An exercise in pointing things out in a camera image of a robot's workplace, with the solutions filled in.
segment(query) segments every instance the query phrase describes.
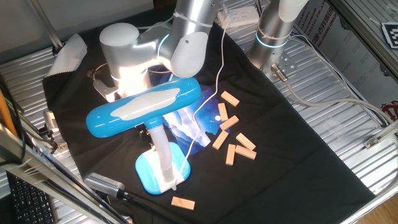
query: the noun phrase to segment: wooden stick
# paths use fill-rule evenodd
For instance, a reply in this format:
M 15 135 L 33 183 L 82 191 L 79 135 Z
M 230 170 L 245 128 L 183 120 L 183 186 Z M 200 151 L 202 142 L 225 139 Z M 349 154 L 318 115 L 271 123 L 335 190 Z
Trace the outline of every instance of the wooden stick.
M 224 123 L 220 124 L 221 130 L 225 131 L 228 128 L 232 127 L 232 125 L 236 124 L 239 121 L 237 116 L 233 116 L 232 118 L 226 120 Z
M 220 112 L 221 121 L 228 120 L 228 114 L 226 113 L 225 103 L 218 104 L 218 111 Z
M 193 208 L 195 206 L 195 202 L 191 201 L 191 200 L 187 200 L 187 199 L 173 197 L 172 205 L 180 207 L 180 208 L 193 210 Z
M 233 165 L 234 164 L 234 157 L 235 157 L 235 145 L 229 144 L 228 145 L 228 152 L 226 153 L 226 161 L 225 164 Z
M 257 154 L 256 152 L 254 152 L 250 149 L 246 149 L 245 147 L 242 147 L 242 146 L 236 146 L 235 152 L 242 156 L 246 156 L 249 159 L 256 158 L 256 154 Z
M 236 99 L 233 95 L 229 94 L 227 91 L 224 91 L 223 94 L 221 94 L 221 97 L 228 103 L 231 103 L 233 106 L 236 106 L 239 103 L 239 100 Z
M 227 137 L 228 137 L 228 132 L 222 131 L 220 135 L 217 137 L 216 141 L 213 143 L 213 148 L 219 150 Z
M 253 144 L 246 136 L 244 136 L 242 133 L 240 133 L 238 136 L 236 136 L 236 140 L 238 140 L 244 147 L 253 150 L 256 145 Z

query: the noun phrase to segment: white cable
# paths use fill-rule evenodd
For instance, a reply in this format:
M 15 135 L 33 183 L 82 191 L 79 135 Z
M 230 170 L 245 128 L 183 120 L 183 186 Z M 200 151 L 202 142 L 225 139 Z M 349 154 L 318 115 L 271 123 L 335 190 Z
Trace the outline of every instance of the white cable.
M 306 36 L 304 36 L 304 35 L 292 35 L 292 36 L 290 36 L 290 38 L 291 37 L 303 37 L 306 41 L 307 41 L 307 43 L 309 44 L 309 46 L 312 48 L 312 50 L 316 53 L 316 55 L 318 56 L 318 58 L 321 60 L 321 62 L 322 62 L 322 64 L 324 64 L 324 66 L 326 66 L 326 67 L 330 67 L 331 69 L 333 69 L 336 73 L 338 73 L 339 74 L 339 76 L 338 76 L 338 79 L 344 84 L 344 86 L 346 87 L 346 89 L 352 94 L 352 95 L 355 95 L 355 93 L 353 93 L 352 91 L 351 91 L 351 89 L 348 87 L 348 84 L 347 84 L 347 81 L 344 79 L 344 75 L 343 74 L 341 74 L 337 69 L 335 69 L 325 58 L 323 58 L 318 52 L 317 52 L 317 50 L 315 50 L 315 47 L 310 43 L 310 41 L 307 39 L 307 37 Z M 392 123 L 392 120 L 391 119 L 389 119 L 389 117 L 385 114 L 385 113 L 383 113 L 379 108 L 377 108 L 377 107 L 375 107 L 374 105 L 372 105 L 372 104 L 370 104 L 369 103 L 369 105 L 371 105 L 371 106 L 368 106 L 368 104 L 362 104 L 363 106 L 365 106 L 365 107 L 367 107 L 368 109 L 370 109 L 370 110 L 373 110 L 375 113 L 377 113 L 377 114 L 379 114 L 380 115 L 380 117 L 384 120 L 384 122 L 386 123 L 386 124 L 391 124 Z
M 192 23 L 194 23 L 196 25 L 199 25 L 199 26 L 203 26 L 203 27 L 207 27 L 207 28 L 213 27 L 212 24 L 205 24 L 205 23 L 202 23 L 202 22 L 194 21 L 194 20 L 184 16 L 183 14 L 179 14 L 177 11 L 174 11 L 173 16 L 176 17 L 176 18 L 181 18 L 181 19 L 186 20 L 188 22 L 192 22 Z
M 383 116 L 383 118 L 387 121 L 388 124 L 392 124 L 392 120 L 391 120 L 385 113 L 383 113 L 379 108 L 377 108 L 377 107 L 375 107 L 374 105 L 372 105 L 372 104 L 370 104 L 370 103 L 368 103 L 368 102 L 365 102 L 365 101 L 363 101 L 363 100 L 352 99 L 352 98 L 346 98 L 346 99 L 337 99 L 337 100 L 331 100 L 331 101 L 326 101 L 326 102 L 321 102 L 321 103 L 311 103 L 311 102 L 308 102 L 308 101 L 305 101 L 305 100 L 301 99 L 301 98 L 296 94 L 296 92 L 294 92 L 292 86 L 290 86 L 289 81 L 286 80 L 284 83 L 285 83 L 286 87 L 290 90 L 290 92 L 292 93 L 292 95 L 293 95 L 294 97 L 296 97 L 296 99 L 297 99 L 301 104 L 308 105 L 308 106 L 328 106 L 328 105 L 332 105 L 332 104 L 335 104 L 335 103 L 344 103 L 344 102 L 358 103 L 358 104 L 367 106 L 368 108 L 371 108 L 372 110 L 378 112 L 381 116 Z
M 170 22 L 173 18 L 174 18 L 174 15 L 172 15 L 172 17 L 170 17 L 170 19 L 167 19 L 167 20 L 164 21 L 164 22 L 156 23 L 155 25 L 152 25 L 152 26 L 137 27 L 137 29 L 151 29 L 151 28 L 159 27 L 159 26 L 162 26 L 162 25 L 164 25 L 164 24 Z
M 222 71 L 222 69 L 224 67 L 224 49 L 223 49 L 224 36 L 225 36 L 226 28 L 228 27 L 228 25 L 229 25 L 229 17 L 227 17 L 227 23 L 226 23 L 226 26 L 225 26 L 225 29 L 224 29 L 224 32 L 223 32 L 223 37 L 221 38 L 221 68 L 218 70 L 218 73 L 217 73 L 217 76 L 216 76 L 216 91 L 209 98 L 207 98 L 207 100 L 205 102 L 203 102 L 193 114 L 193 121 L 194 121 L 194 124 L 195 124 L 195 126 L 197 128 L 197 134 L 192 139 L 192 142 L 191 142 L 191 145 L 189 146 L 187 155 L 185 156 L 185 159 L 182 162 L 182 166 L 181 166 L 181 169 L 180 169 L 180 175 L 182 175 L 182 169 L 184 168 L 185 163 L 187 162 L 188 156 L 191 153 L 193 143 L 196 141 L 196 139 L 197 139 L 197 137 L 199 136 L 199 133 L 200 133 L 200 128 L 199 128 L 197 119 L 195 118 L 195 115 L 210 99 L 212 99 L 218 93 L 218 77 L 220 76 L 220 73 L 221 73 L 221 71 Z M 178 181 L 178 177 L 175 178 L 174 186 L 172 187 L 173 190 L 177 189 L 177 181 Z

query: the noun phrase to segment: bright light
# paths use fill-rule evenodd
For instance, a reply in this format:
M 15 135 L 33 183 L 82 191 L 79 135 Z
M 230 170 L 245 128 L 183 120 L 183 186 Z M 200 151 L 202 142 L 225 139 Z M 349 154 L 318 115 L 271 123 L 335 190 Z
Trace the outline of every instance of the bright light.
M 137 67 L 120 67 L 119 91 L 123 96 L 132 96 L 141 93 L 151 87 L 148 73 L 142 72 Z

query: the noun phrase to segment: power strip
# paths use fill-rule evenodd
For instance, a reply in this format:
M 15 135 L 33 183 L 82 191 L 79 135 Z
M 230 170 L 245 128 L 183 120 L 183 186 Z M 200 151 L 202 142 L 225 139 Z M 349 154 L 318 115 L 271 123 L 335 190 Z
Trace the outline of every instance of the power strip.
M 259 14 L 254 6 L 243 7 L 240 9 L 232 9 L 228 11 L 229 25 L 228 28 L 255 24 L 259 22 Z M 224 12 L 217 13 L 218 22 L 225 29 L 227 15 Z

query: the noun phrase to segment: metal rod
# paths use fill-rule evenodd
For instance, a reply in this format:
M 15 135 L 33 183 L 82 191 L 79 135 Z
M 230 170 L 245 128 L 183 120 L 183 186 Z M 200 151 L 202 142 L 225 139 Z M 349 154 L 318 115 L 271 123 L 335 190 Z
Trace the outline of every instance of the metal rod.
M 51 25 L 47 15 L 45 14 L 42 6 L 39 3 L 39 0 L 27 0 L 32 7 L 33 11 L 36 13 L 36 16 L 40 19 L 42 24 L 44 25 L 47 34 L 50 37 L 52 44 L 54 45 L 56 50 L 60 50 L 63 47 L 61 40 L 58 38 L 55 33 L 54 27 Z
M 22 151 L 21 145 L 21 140 L 0 124 L 0 149 L 2 149 L 0 162 L 9 159 L 10 156 L 19 157 Z M 45 150 L 26 146 L 23 165 L 9 164 L 3 168 L 98 223 L 127 223 L 117 211 L 105 204 L 85 184 L 76 180 L 65 166 Z M 55 189 L 49 183 L 59 186 L 60 189 Z M 68 195 L 77 198 L 78 203 Z

